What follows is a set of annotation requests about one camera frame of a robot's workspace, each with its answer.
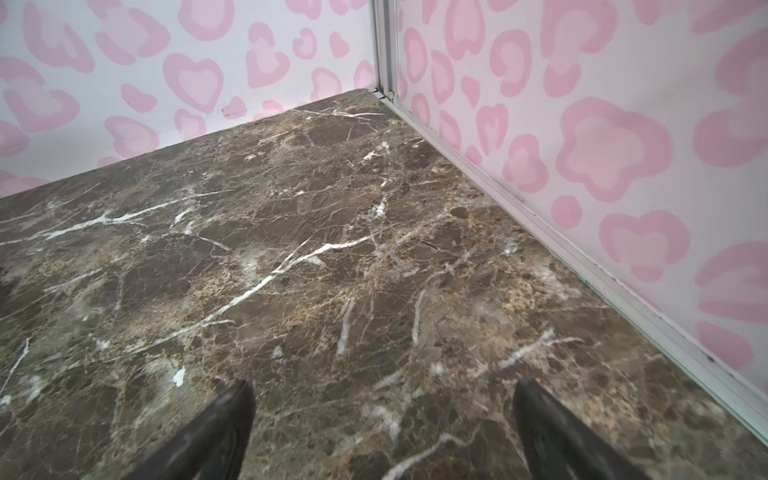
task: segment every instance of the brown marble surface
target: brown marble surface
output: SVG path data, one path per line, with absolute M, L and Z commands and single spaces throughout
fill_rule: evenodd
M 652 478 L 768 478 L 765 446 L 364 91 L 2 199 L 0 259 L 0 478 L 119 478 L 238 378 L 241 478 L 529 478 L 523 376 Z

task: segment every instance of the pink heart pattern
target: pink heart pattern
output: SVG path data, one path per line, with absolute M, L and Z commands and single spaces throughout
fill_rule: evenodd
M 432 50 L 432 93 L 438 104 L 453 95 L 455 83 L 451 59 L 441 51 Z
M 569 230 L 578 227 L 584 216 L 584 210 L 578 199 L 570 195 L 558 197 L 552 204 L 551 213 L 552 220 L 557 225 Z
M 411 111 L 424 125 L 429 126 L 432 115 L 429 113 L 429 102 L 423 94 L 413 95 L 411 100 Z
M 501 92 L 512 98 L 523 91 L 531 77 L 531 38 L 522 30 L 502 32 L 491 45 L 491 72 L 502 80 Z
M 400 74 L 397 79 L 397 96 L 400 101 L 403 101 L 408 97 L 408 81 Z
M 253 116 L 254 120 L 260 120 L 265 117 L 271 117 L 283 113 L 286 109 L 274 100 L 267 100 L 261 104 L 263 111 Z
M 600 223 L 600 243 L 614 262 L 629 266 L 635 278 L 651 283 L 686 256 L 690 234 L 682 220 L 667 211 L 640 218 L 612 214 Z
M 462 131 L 458 128 L 458 122 L 446 111 L 440 112 L 440 138 L 457 151 L 462 149 Z
M 361 60 L 353 77 L 355 88 L 371 88 L 376 84 L 376 73 L 367 60 Z
M 494 12 L 503 12 L 512 7 L 518 0 L 488 0 L 488 7 Z
M 717 64 L 715 81 L 741 103 L 701 121 L 694 151 L 707 165 L 740 167 L 768 149 L 768 29 L 737 42 Z
M 154 57 L 170 43 L 168 30 L 138 8 L 127 8 L 119 0 L 88 0 L 88 6 L 101 19 L 96 45 L 118 65 Z
M 475 124 L 483 153 L 487 156 L 502 147 L 507 136 L 509 112 L 503 104 L 495 107 L 484 106 L 478 110 Z
M 0 120 L 0 157 L 13 157 L 29 146 L 31 140 L 14 124 Z
M 697 323 L 696 331 L 701 344 L 736 371 L 755 359 L 755 349 L 738 333 L 709 322 Z
M 323 100 L 341 93 L 341 80 L 331 70 L 319 67 L 312 72 L 312 85 L 314 89 L 310 95 L 312 101 Z
M 72 67 L 90 73 L 96 62 L 80 36 L 68 24 L 34 2 L 24 5 L 24 41 L 29 52 L 52 67 Z
M 738 243 L 710 258 L 694 278 L 699 310 L 749 323 L 768 323 L 768 242 Z
M 427 47 L 424 45 L 424 39 L 415 28 L 409 28 L 402 41 L 406 53 L 408 80 L 418 83 L 427 71 Z
M 205 120 L 200 115 L 191 114 L 183 108 L 174 115 L 176 130 L 187 141 L 205 135 Z
M 475 165 L 480 165 L 482 163 L 482 155 L 480 155 L 478 149 L 475 148 L 475 145 L 467 147 L 467 151 L 464 155 Z
M 310 20 L 320 18 L 323 7 L 321 0 L 286 0 L 288 9 L 297 15 L 306 15 Z
M 437 10 L 437 0 L 422 0 L 422 22 L 424 25 L 429 25 L 435 10 Z
M 120 87 L 120 96 L 131 108 L 142 114 L 157 106 L 157 99 L 153 95 L 141 93 L 131 84 L 123 84 Z
M 179 23 L 197 40 L 222 38 L 232 28 L 234 19 L 233 0 L 181 0 Z
M 163 62 L 163 76 L 182 102 L 207 114 L 214 111 L 224 86 L 224 73 L 218 63 L 210 58 L 195 62 L 174 53 Z
M 667 13 L 675 12 L 680 0 L 633 0 L 637 17 L 645 25 L 653 25 Z M 719 31 L 752 12 L 768 5 L 768 0 L 696 0 L 691 2 L 690 16 L 694 33 L 699 35 Z
M 65 91 L 45 90 L 40 73 L 20 58 L 0 57 L 0 78 L 5 102 L 25 132 L 63 127 L 80 113 L 77 100 Z
M 471 77 L 462 78 L 462 93 L 469 100 L 470 107 L 477 107 L 480 101 L 480 82 Z
M 541 161 L 538 149 L 538 139 L 533 135 L 518 136 L 509 145 L 502 172 L 508 182 L 516 183 L 520 191 L 529 194 L 540 191 L 549 181 L 549 170 Z
M 544 90 L 571 93 L 581 78 L 580 52 L 597 53 L 614 37 L 618 11 L 611 0 L 545 0 L 541 54 L 549 60 Z
M 0 170 L 0 197 L 17 194 L 30 188 L 45 185 L 49 180 L 37 177 L 17 177 L 5 170 Z
M 485 17 L 479 0 L 451 0 L 445 15 L 445 46 L 454 60 L 478 54 L 485 42 Z
M 328 41 L 331 45 L 331 53 L 335 58 L 344 58 L 349 53 L 349 44 L 344 41 L 339 32 L 333 32 Z
M 109 117 L 104 126 L 114 138 L 114 151 L 133 158 L 157 150 L 160 138 L 147 125 L 128 117 Z
M 300 38 L 293 41 L 293 54 L 302 60 L 310 60 L 317 53 L 317 38 L 315 32 L 302 28 Z
M 329 0 L 331 4 L 331 10 L 339 15 L 346 15 L 351 8 L 360 10 L 366 6 L 368 0 Z
M 269 25 L 262 22 L 252 24 L 248 28 L 248 40 L 251 49 L 246 53 L 245 62 L 249 87 L 261 88 L 288 74 L 290 60 L 284 53 L 273 51 L 275 38 Z
M 672 137 L 662 124 L 585 98 L 560 118 L 564 144 L 555 166 L 565 180 L 583 184 L 596 199 L 620 200 L 642 177 L 672 163 Z
M 245 117 L 246 113 L 248 113 L 248 107 L 246 107 L 245 102 L 240 97 L 232 98 L 232 101 L 221 109 L 221 114 L 224 118 L 230 120 Z

